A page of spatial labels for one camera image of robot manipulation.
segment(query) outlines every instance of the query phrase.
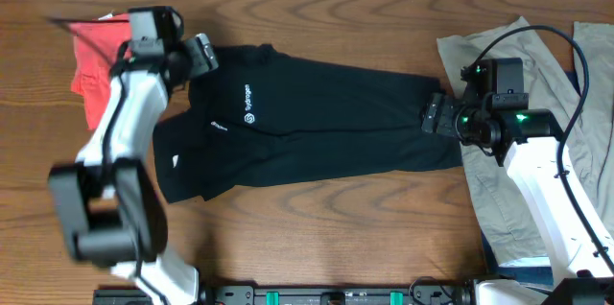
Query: black pants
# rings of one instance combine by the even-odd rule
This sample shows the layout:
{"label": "black pants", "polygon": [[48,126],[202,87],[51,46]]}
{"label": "black pants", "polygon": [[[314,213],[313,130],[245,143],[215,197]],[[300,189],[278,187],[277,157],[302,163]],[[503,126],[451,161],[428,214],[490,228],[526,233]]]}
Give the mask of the black pants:
{"label": "black pants", "polygon": [[436,79],[291,58],[270,45],[216,52],[216,73],[190,84],[191,108],[153,133],[169,202],[234,185],[461,164],[458,142],[420,130]]}

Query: wood grain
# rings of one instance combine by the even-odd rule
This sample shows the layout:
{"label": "wood grain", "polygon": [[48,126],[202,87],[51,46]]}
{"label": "wood grain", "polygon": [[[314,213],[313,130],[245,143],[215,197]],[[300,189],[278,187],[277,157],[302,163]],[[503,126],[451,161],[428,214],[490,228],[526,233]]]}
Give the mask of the wood grain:
{"label": "wood grain", "polygon": [[[118,283],[69,261],[46,188],[51,165],[74,158],[90,132],[83,100],[69,90],[71,38],[41,16],[93,18],[145,5],[174,6],[187,35],[205,32],[218,45],[269,42],[294,56],[437,77],[447,87],[437,37],[520,14],[567,32],[576,20],[614,19],[614,0],[0,0],[2,304],[84,304],[99,284]],[[570,68],[568,45],[544,40]],[[179,93],[165,115],[187,105]],[[237,187],[167,213],[171,243],[213,284],[407,285],[420,275],[484,271],[462,168]]]}

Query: khaki pants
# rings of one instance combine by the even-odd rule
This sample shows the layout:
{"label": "khaki pants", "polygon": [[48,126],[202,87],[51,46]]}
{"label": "khaki pants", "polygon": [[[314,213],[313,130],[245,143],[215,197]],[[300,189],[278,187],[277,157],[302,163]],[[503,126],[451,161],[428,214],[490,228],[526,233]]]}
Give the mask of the khaki pants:
{"label": "khaki pants", "polygon": [[[520,17],[508,26],[490,31],[438,39],[439,54],[455,96],[459,98],[464,90],[465,82],[461,81],[463,66],[471,64],[497,36],[528,25],[527,20]],[[584,191],[597,208],[605,227],[613,232],[614,26],[576,22],[574,40],[586,55],[590,87],[567,146]],[[579,94],[536,32],[512,35],[487,56],[521,58],[525,91],[530,93],[529,108],[547,108],[563,129],[567,127]],[[577,56],[575,66],[582,89],[583,74]],[[504,168],[498,167],[493,157],[484,156],[476,147],[462,147],[462,162],[478,222],[498,263],[507,267],[549,265],[529,208]]]}

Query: black cable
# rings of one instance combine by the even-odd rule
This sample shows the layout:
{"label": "black cable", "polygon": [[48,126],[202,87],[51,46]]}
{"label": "black cable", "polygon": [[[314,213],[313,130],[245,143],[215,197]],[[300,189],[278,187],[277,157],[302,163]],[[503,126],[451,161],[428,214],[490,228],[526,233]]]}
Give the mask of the black cable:
{"label": "black cable", "polygon": [[102,24],[102,23],[128,23],[128,20],[112,20],[112,19],[102,19],[102,20],[83,20],[78,18],[58,18],[58,17],[46,17],[47,20],[51,23],[91,23],[91,24]]}
{"label": "black cable", "polygon": [[161,291],[159,291],[156,287],[154,287],[154,285],[147,281],[143,277],[143,275],[141,275],[141,270],[143,268],[143,257],[141,256],[141,236],[138,231],[138,226],[134,227],[133,233],[134,239],[132,241],[134,242],[134,257],[136,259],[136,265],[134,267],[134,273],[132,274],[131,278],[141,281],[141,283],[143,283],[145,287],[155,293],[155,295],[160,299],[162,305],[168,305],[169,301],[166,296],[164,296]]}
{"label": "black cable", "polygon": [[482,51],[482,53],[476,58],[476,60],[471,64],[470,68],[472,69],[475,68],[478,62],[482,60],[482,58],[486,55],[486,53],[488,53],[488,51],[490,51],[491,48],[493,48],[497,43],[499,43],[499,41],[505,39],[506,37],[510,35],[514,35],[516,33],[521,33],[525,31],[531,31],[531,30],[552,32],[556,35],[561,36],[565,40],[567,40],[567,42],[569,42],[572,45],[573,49],[578,54],[580,63],[582,65],[582,71],[584,72],[584,87],[582,88],[582,93],[580,94],[580,97],[579,97],[578,106],[576,106],[576,110],[574,111],[574,114],[572,114],[572,117],[569,120],[569,124],[567,125],[567,128],[565,128],[565,131],[563,132],[563,135],[561,136],[561,139],[559,141],[558,149],[556,150],[556,167],[558,170],[558,175],[560,176],[560,181],[563,183],[563,187],[565,188],[565,193],[567,193],[567,197],[569,198],[569,201],[572,203],[572,206],[574,207],[574,210],[576,211],[576,214],[578,215],[579,220],[582,222],[582,225],[584,226],[586,233],[588,233],[589,237],[593,241],[593,244],[595,245],[597,252],[603,258],[603,261],[605,262],[607,267],[610,269],[610,272],[614,274],[614,263],[612,263],[610,256],[607,254],[607,251],[603,247],[602,242],[599,240],[599,237],[597,237],[597,234],[593,230],[593,227],[591,227],[590,222],[588,222],[588,220],[584,216],[584,213],[582,213],[582,209],[579,207],[578,201],[576,200],[576,196],[574,196],[574,192],[572,191],[571,186],[569,185],[569,181],[567,180],[566,171],[565,171],[565,168],[563,167],[563,151],[565,148],[565,143],[567,142],[567,139],[569,138],[572,128],[574,127],[574,124],[576,123],[576,120],[578,119],[582,111],[582,107],[584,106],[584,102],[586,101],[586,96],[588,95],[588,83],[589,83],[588,82],[588,78],[589,78],[588,64],[586,62],[586,57],[584,56],[584,53],[582,52],[579,45],[571,37],[569,37],[562,31],[558,30],[557,28],[554,28],[551,26],[535,25],[535,26],[520,27],[513,31],[509,31],[497,37],[494,41],[492,41]]}
{"label": "black cable", "polygon": [[486,95],[484,95],[484,97],[482,98],[482,119],[486,119],[486,105],[488,104],[488,98],[490,98],[494,94],[494,92],[487,92]]}
{"label": "black cable", "polygon": [[90,49],[92,49],[92,51],[96,52],[98,54],[98,56],[100,56],[105,62],[106,64],[108,64],[108,66],[112,66],[113,65],[113,61],[106,56],[105,52],[103,52],[103,50],[100,49],[100,47],[98,47],[98,45],[96,45],[92,40],[90,40],[88,37],[83,36],[82,34],[80,34],[79,32],[73,30],[72,28],[70,28],[67,23],[68,22],[63,22],[60,19],[57,18],[52,18],[52,17],[46,17],[47,22],[55,25],[56,27],[62,29],[63,31],[67,32],[68,34],[78,37],[81,41],[83,41],[87,46],[89,46]]}
{"label": "black cable", "polygon": [[[122,44],[120,45],[118,51],[117,51],[117,60],[122,59],[124,57],[124,54],[126,53],[126,51],[128,50],[128,45],[129,42],[128,41],[124,41],[122,42]],[[103,181],[104,182],[109,182],[109,177],[110,177],[110,165],[108,163],[109,161],[109,153],[110,153],[110,140],[111,140],[111,131],[113,129],[113,127],[115,126],[115,122],[117,121],[117,117],[119,117],[119,113],[122,111],[122,107],[124,106],[124,101],[126,100],[127,97],[127,93],[126,93],[126,87],[124,86],[124,80],[122,79],[122,74],[119,74],[117,76],[118,80],[119,80],[119,85],[120,85],[120,95],[119,95],[119,101],[117,102],[117,106],[115,107],[115,109],[113,110],[113,114],[111,114],[111,118],[108,121],[108,124],[106,125],[106,129],[105,129],[105,134],[103,135],[103,160],[102,160],[102,166],[103,166]]]}

